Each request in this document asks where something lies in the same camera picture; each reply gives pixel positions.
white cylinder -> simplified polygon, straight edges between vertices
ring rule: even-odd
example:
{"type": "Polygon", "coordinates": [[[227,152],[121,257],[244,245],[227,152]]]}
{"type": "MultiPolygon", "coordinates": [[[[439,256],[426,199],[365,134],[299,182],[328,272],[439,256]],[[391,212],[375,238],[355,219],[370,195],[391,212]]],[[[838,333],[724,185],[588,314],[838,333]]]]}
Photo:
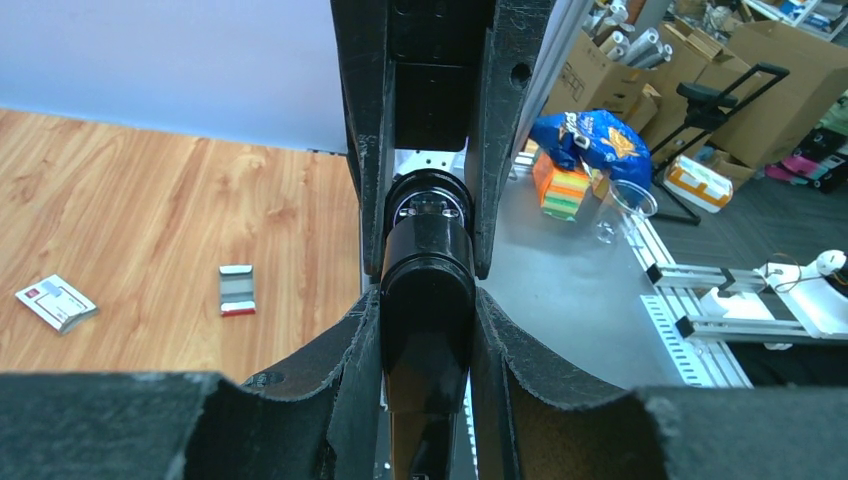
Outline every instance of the white cylinder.
{"type": "Polygon", "coordinates": [[[633,37],[633,32],[636,31],[636,27],[630,25],[629,23],[620,23],[618,24],[617,29],[624,34],[625,37],[631,38],[633,37]]]}
{"type": "Polygon", "coordinates": [[[618,60],[624,56],[625,50],[621,46],[613,47],[612,50],[607,54],[610,60],[618,60]]]}
{"type": "Polygon", "coordinates": [[[601,51],[604,53],[609,53],[615,47],[622,47],[627,49],[630,46],[630,41],[627,40],[627,37],[624,36],[621,32],[612,32],[612,35],[606,39],[604,43],[601,44],[601,51]]]}
{"type": "Polygon", "coordinates": [[[586,33],[589,33],[590,31],[592,31],[592,28],[595,26],[595,22],[597,20],[598,20],[597,18],[595,18],[591,15],[586,15],[586,19],[583,20],[583,25],[582,25],[583,31],[586,32],[586,33]]]}
{"type": "Polygon", "coordinates": [[[664,54],[665,54],[665,51],[662,48],[662,43],[657,42],[657,43],[651,45],[647,50],[645,50],[644,52],[642,52],[641,54],[636,56],[636,58],[627,62],[627,64],[630,65],[631,67],[638,68],[638,67],[636,67],[636,65],[644,63],[644,60],[646,58],[656,57],[657,59],[660,59],[660,58],[663,57],[664,54]]]}
{"type": "Polygon", "coordinates": [[[660,41],[660,34],[655,28],[649,28],[642,32],[642,35],[630,43],[630,50],[621,58],[622,63],[630,64],[639,55],[648,51],[651,47],[655,47],[660,41]]]}
{"type": "Polygon", "coordinates": [[[601,28],[601,23],[604,21],[605,18],[607,18],[607,13],[609,13],[609,10],[598,10],[592,16],[592,18],[594,18],[594,22],[592,22],[592,28],[589,29],[588,32],[586,32],[589,34],[590,37],[594,37],[595,34],[598,33],[598,29],[601,28]]]}
{"type": "Polygon", "coordinates": [[[627,8],[613,3],[610,5],[610,18],[618,20],[618,23],[624,23],[627,21],[627,8]]]}
{"type": "Polygon", "coordinates": [[[711,288],[706,295],[701,297],[700,304],[704,315],[709,317],[723,317],[730,312],[727,307],[722,305],[722,301],[718,297],[718,288],[716,287],[711,288]]]}
{"type": "Polygon", "coordinates": [[[605,18],[601,23],[601,27],[598,28],[598,33],[595,34],[595,38],[608,36],[612,29],[616,26],[618,26],[618,21],[614,18],[605,18]]]}
{"type": "Polygon", "coordinates": [[[641,68],[643,70],[653,68],[656,65],[662,63],[664,54],[665,52],[654,52],[648,56],[640,57],[630,66],[633,68],[641,68]]]}

pink object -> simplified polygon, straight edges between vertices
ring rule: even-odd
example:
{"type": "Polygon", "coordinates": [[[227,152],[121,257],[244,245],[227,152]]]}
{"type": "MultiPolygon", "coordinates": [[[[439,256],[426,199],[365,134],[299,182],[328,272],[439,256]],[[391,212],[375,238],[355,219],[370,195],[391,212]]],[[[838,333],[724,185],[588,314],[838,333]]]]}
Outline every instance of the pink object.
{"type": "Polygon", "coordinates": [[[766,165],[765,173],[769,178],[781,180],[783,182],[789,182],[796,185],[804,185],[807,183],[807,181],[803,178],[798,178],[777,165],[766,165]]]}
{"type": "Polygon", "coordinates": [[[816,170],[819,169],[818,163],[804,157],[786,157],[781,163],[783,163],[783,166],[790,171],[805,177],[814,176],[816,170]]]}

metal table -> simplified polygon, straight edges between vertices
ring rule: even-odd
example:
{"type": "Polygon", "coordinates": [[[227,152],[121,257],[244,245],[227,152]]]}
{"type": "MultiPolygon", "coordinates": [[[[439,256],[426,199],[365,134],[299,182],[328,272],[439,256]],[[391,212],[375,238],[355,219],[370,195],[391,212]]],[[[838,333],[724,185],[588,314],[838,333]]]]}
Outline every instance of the metal table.
{"type": "Polygon", "coordinates": [[[645,269],[674,263],[650,222],[625,244],[588,229],[598,200],[574,222],[544,215],[529,167],[516,165],[498,211],[495,256],[480,284],[516,324],[587,372],[622,388],[751,387],[724,342],[683,340],[674,322],[701,315],[694,293],[655,288],[645,269]]]}

cardboard box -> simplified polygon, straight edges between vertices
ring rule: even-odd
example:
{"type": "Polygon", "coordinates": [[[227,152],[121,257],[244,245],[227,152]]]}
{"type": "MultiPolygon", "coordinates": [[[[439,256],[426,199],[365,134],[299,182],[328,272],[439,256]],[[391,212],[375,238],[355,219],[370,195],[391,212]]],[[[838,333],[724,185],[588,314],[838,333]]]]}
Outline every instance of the cardboard box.
{"type": "Polygon", "coordinates": [[[636,133],[642,131],[645,125],[657,114],[658,100],[659,94],[656,90],[651,88],[650,85],[645,85],[645,88],[642,89],[642,96],[639,97],[636,105],[624,116],[624,123],[636,133]]]}
{"type": "Polygon", "coordinates": [[[706,0],[677,0],[674,2],[675,15],[687,15],[690,17],[703,17],[707,11],[706,0]]]}
{"type": "MultiPolygon", "coordinates": [[[[650,149],[683,124],[686,118],[688,101],[677,93],[680,83],[696,83],[724,90],[750,69],[731,49],[718,42],[712,44],[710,37],[700,30],[686,27],[685,24],[665,24],[660,32],[662,41],[672,46],[674,54],[670,62],[659,67],[656,78],[651,82],[662,95],[662,104],[656,116],[640,132],[650,149]]],[[[755,75],[737,87],[733,94],[741,100],[759,81],[759,75],[755,75]]],[[[652,161],[656,163],[669,158],[700,133],[701,130],[697,128],[679,132],[652,156],[652,161]]],[[[682,153],[692,157],[708,140],[709,134],[682,153]]]]}
{"type": "Polygon", "coordinates": [[[733,33],[742,25],[745,25],[745,22],[739,18],[738,13],[733,13],[727,16],[724,23],[721,24],[721,29],[724,30],[725,33],[733,33]]]}
{"type": "Polygon", "coordinates": [[[733,191],[738,191],[756,173],[756,170],[742,165],[734,160],[729,153],[721,150],[716,150],[707,166],[712,171],[730,180],[730,183],[733,184],[733,191]]]}
{"type": "MultiPolygon", "coordinates": [[[[712,137],[752,168],[789,155],[848,86],[848,49],[788,25],[742,25],[728,48],[748,63],[768,62],[790,71],[712,137]]],[[[761,81],[769,79],[764,75],[761,81]]]]}
{"type": "Polygon", "coordinates": [[[642,96],[642,87],[655,72],[610,60],[581,31],[542,114],[603,109],[622,118],[642,96]]]}
{"type": "MultiPolygon", "coordinates": [[[[666,23],[659,32],[662,42],[674,49],[671,61],[657,69],[656,79],[651,82],[664,99],[683,100],[676,91],[681,82],[724,90],[751,68],[730,45],[721,45],[701,30],[666,23]]],[[[761,79],[755,75],[737,87],[733,95],[742,100],[761,79]]]]}
{"type": "MultiPolygon", "coordinates": [[[[681,105],[681,103],[677,100],[667,101],[667,99],[663,98],[657,114],[650,122],[648,122],[648,125],[639,132],[639,136],[642,137],[642,140],[644,140],[648,149],[653,150],[653,148],[658,145],[662,139],[667,137],[683,123],[683,117],[685,116],[685,101],[681,105]]],[[[697,128],[687,128],[686,130],[679,132],[656,153],[651,155],[651,161],[653,163],[659,163],[673,156],[680,147],[694,140],[695,137],[700,134],[701,130],[697,128]]],[[[691,147],[681,152],[681,154],[690,158],[694,157],[695,154],[698,153],[698,150],[700,150],[709,139],[709,134],[704,135],[704,138],[692,144],[691,147]]]]}

blue chip bag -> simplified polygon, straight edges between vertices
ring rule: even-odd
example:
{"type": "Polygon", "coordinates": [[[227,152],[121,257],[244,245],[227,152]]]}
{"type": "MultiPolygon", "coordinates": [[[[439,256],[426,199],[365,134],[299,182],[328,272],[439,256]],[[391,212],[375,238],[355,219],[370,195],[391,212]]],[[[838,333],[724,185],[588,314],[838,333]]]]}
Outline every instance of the blue chip bag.
{"type": "Polygon", "coordinates": [[[574,170],[577,160],[609,172],[612,180],[651,187],[651,153],[630,127],[606,110],[539,117],[530,130],[553,162],[574,170]]]}

